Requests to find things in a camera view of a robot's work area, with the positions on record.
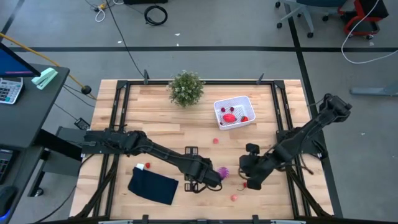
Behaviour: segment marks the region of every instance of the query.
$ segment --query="desk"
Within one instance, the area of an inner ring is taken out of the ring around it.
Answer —
[[[32,64],[32,66],[38,71],[49,68],[48,65]],[[31,78],[24,78],[25,90],[17,103],[14,105],[0,104],[1,126],[6,127],[0,129],[0,147],[19,151],[5,182],[0,185],[0,190],[10,185],[18,188],[10,215],[0,223],[8,223],[11,219],[44,151],[43,147],[32,146],[32,144],[69,74],[68,68],[52,68],[56,69],[58,75],[44,90],[36,88],[31,82]]]
[[[310,118],[300,80],[284,80],[294,126],[302,126]],[[103,80],[99,88],[98,100],[91,122],[91,128],[102,130],[109,126],[117,80]],[[230,170],[230,176],[223,181],[220,192],[205,190],[200,194],[183,190],[183,174],[170,164],[147,154],[119,159],[116,176],[111,219],[141,219],[148,214],[149,219],[251,219],[259,215],[260,219],[293,218],[286,174],[274,171],[262,184],[262,190],[237,191],[244,180],[238,176],[239,156],[247,154],[246,143],[258,144],[264,153],[276,143],[278,130],[275,118],[271,89],[264,85],[205,85],[198,105],[181,109],[171,104],[165,85],[134,85],[130,89],[126,112],[126,131],[143,130],[154,142],[183,153],[185,146],[198,146],[199,154],[209,157],[215,169],[224,166]],[[282,100],[277,92],[280,108]],[[250,97],[256,113],[256,120],[245,127],[220,131],[216,124],[213,103],[217,100],[246,95]],[[124,93],[119,104],[123,103]],[[220,143],[213,144],[213,138]],[[305,162],[315,175],[303,172],[308,190],[317,202],[329,213],[331,208],[328,188],[321,162],[313,157],[304,156]],[[95,155],[80,171],[77,188],[70,215],[77,214],[93,195],[98,185],[102,155]],[[127,185],[132,169],[137,163],[150,162],[150,171],[179,181],[172,205],[163,205],[140,198],[128,191]],[[101,201],[104,210],[108,191]],[[230,196],[236,194],[237,201]],[[302,201],[298,200],[300,214],[303,215]]]

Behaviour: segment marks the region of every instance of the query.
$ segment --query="dark blue towel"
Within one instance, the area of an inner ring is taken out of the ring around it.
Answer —
[[[128,189],[143,198],[171,205],[178,181],[135,167]]]

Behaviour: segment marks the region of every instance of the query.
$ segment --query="green plant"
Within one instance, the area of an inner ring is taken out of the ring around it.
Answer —
[[[167,86],[171,102],[183,108],[197,104],[203,94],[203,84],[205,82],[200,81],[197,73],[183,70]]]

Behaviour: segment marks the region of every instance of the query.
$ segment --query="gray floor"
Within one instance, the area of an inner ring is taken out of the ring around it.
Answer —
[[[381,32],[372,41],[350,39],[347,47],[397,47],[398,1],[384,0],[390,16],[381,22]],[[0,27],[15,8],[17,0],[0,1]],[[162,27],[145,25],[142,15],[127,6],[112,8],[128,46],[268,46],[293,47],[289,25],[275,25],[284,9],[264,0],[170,0],[164,7],[169,20]],[[143,11],[146,5],[134,6]],[[84,0],[25,0],[7,35],[29,47],[122,47],[121,36],[109,11],[102,23],[94,21]],[[344,40],[338,17],[322,22],[313,14],[315,36],[307,39],[303,18],[295,18],[302,47],[339,47]],[[18,53],[32,63],[48,63],[29,53]],[[69,67],[79,81],[97,94],[104,78],[140,78],[126,52],[46,52],[45,55]],[[385,53],[349,53],[353,60],[366,60]],[[202,78],[302,78],[295,52],[195,51],[132,52],[141,70],[151,78],[168,78],[186,69]],[[350,102],[353,113],[347,122],[325,128],[336,188],[346,218],[398,221],[398,152],[395,112],[398,102],[390,97],[352,96],[352,86],[384,86],[396,80],[398,56],[366,65],[353,65],[340,53],[303,53],[315,99],[326,92]],[[71,80],[68,84],[76,86]],[[76,117],[91,120],[93,109],[62,91],[57,104]],[[54,107],[44,128],[55,132],[59,126],[73,127],[74,120]],[[23,197],[11,223],[38,220],[56,208],[76,184],[75,177],[46,175],[45,195]],[[49,220],[66,218],[71,201]]]

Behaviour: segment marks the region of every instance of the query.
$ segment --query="computer monitor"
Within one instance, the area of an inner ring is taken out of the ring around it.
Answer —
[[[0,78],[40,76],[40,72],[0,43]]]

